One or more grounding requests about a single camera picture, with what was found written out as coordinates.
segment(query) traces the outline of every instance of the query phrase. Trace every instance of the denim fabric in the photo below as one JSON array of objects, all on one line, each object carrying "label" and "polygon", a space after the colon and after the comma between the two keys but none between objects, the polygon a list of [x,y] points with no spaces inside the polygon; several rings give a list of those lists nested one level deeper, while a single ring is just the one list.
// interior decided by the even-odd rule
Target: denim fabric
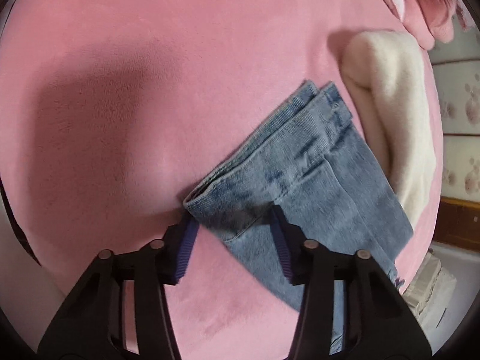
[{"label": "denim fabric", "polygon": [[[395,281],[395,257],[413,231],[333,83],[319,90],[306,81],[184,202],[265,287],[299,310],[303,286],[282,274],[265,215],[272,204],[332,251],[369,250]],[[337,284],[333,346],[342,334],[342,297]]]}]

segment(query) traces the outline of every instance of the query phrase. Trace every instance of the folded cream garment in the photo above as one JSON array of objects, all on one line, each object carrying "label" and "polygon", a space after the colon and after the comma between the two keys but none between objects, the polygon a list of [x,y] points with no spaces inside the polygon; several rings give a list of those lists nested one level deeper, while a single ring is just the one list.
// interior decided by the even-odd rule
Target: folded cream garment
[{"label": "folded cream garment", "polygon": [[341,73],[365,139],[415,228],[436,167],[419,45],[407,33],[363,32],[346,47]]}]

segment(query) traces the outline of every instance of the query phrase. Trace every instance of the blue jeans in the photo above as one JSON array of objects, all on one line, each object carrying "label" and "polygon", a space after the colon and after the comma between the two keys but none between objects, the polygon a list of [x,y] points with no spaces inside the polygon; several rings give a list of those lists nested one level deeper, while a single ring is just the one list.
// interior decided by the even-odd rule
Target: blue jeans
[{"label": "blue jeans", "polygon": [[[184,202],[266,288],[299,310],[303,286],[282,274],[266,217],[272,204],[332,251],[369,250],[395,281],[395,258],[413,231],[333,83],[319,90],[306,81]],[[332,350],[341,345],[342,290],[337,283]]]}]

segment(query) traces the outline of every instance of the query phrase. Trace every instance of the pink bed sheet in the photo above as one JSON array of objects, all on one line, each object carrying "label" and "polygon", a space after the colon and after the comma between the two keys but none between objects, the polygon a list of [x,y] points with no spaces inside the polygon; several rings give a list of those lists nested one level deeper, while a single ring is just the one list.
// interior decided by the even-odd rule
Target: pink bed sheet
[{"label": "pink bed sheet", "polygon": [[[377,29],[405,31],[382,0],[17,0],[0,42],[0,172],[39,261],[66,293],[99,250],[161,237],[186,193],[305,78],[333,80],[361,131],[338,60],[355,33]],[[425,61],[438,164],[397,261],[407,283],[441,180]],[[185,359],[288,352],[296,312],[203,228],[167,296]]]}]

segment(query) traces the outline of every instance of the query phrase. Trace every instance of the denim shorts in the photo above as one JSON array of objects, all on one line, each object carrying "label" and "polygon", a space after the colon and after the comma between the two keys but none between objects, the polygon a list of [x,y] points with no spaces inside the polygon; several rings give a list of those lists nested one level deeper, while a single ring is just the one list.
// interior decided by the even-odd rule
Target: denim shorts
[{"label": "denim shorts", "polygon": [[[412,227],[333,83],[319,90],[306,81],[184,201],[252,275],[298,311],[303,286],[282,273],[266,217],[272,204],[332,251],[369,250],[396,279],[394,261]],[[342,334],[342,297],[336,285],[333,345]]]}]

